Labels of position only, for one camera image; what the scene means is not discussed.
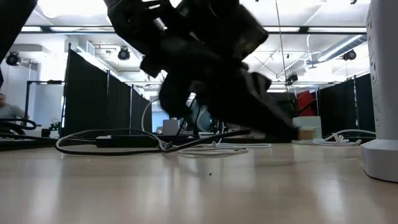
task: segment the ceiling duct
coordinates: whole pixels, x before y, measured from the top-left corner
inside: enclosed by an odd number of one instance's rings
[[[367,40],[367,35],[349,35],[347,38],[344,38],[329,49],[318,54],[318,60],[314,62],[314,64],[327,62],[331,59],[337,58],[338,56],[343,55],[355,47],[365,43]]]

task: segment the light fixture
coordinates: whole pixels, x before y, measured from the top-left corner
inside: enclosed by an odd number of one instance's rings
[[[37,4],[45,16],[84,16],[106,15],[107,7],[103,0],[39,0]]]
[[[268,32],[279,32],[279,27],[263,27]],[[299,27],[281,27],[281,32],[298,32]]]
[[[329,58],[330,56],[332,56],[333,54],[335,54],[337,51],[341,50],[343,47],[346,47],[347,45],[349,45],[350,43],[354,42],[355,40],[358,40],[360,37],[362,37],[362,35],[356,35],[353,38],[351,38],[350,40],[347,40],[346,42],[342,43],[340,46],[336,47],[335,49],[333,49],[331,52],[327,53],[326,55],[318,58],[319,62],[324,62],[327,58]]]
[[[21,32],[42,32],[40,27],[23,27]]]
[[[365,27],[310,27],[308,32],[363,32],[366,33]]]
[[[101,32],[101,33],[114,33],[113,27],[101,26],[73,26],[73,27],[50,27],[54,32]]]

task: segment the table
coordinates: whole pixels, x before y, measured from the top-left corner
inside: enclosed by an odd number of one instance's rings
[[[397,223],[397,206],[398,184],[368,177],[359,147],[200,159],[0,152],[1,224],[383,224]]]

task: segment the red object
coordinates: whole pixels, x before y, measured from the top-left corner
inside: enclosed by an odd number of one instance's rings
[[[304,91],[297,95],[298,116],[315,116],[310,104],[314,101],[309,91]]]

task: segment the black partition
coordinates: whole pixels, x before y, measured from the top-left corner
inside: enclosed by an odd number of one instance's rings
[[[64,86],[61,135],[88,129],[106,129],[108,74],[69,50]]]
[[[358,107],[358,129],[376,131],[374,125],[374,110],[372,83],[370,74],[355,79],[356,104]]]
[[[131,87],[72,50],[68,55],[63,96],[61,136],[91,129],[130,128]],[[116,134],[128,134],[128,130]]]
[[[149,100],[131,88],[131,129],[141,130],[141,118]],[[144,129],[152,132],[152,107],[149,106],[144,116]]]
[[[322,134],[344,129],[356,129],[354,81],[349,80],[319,92]]]
[[[109,75],[108,128],[130,128],[131,87]]]

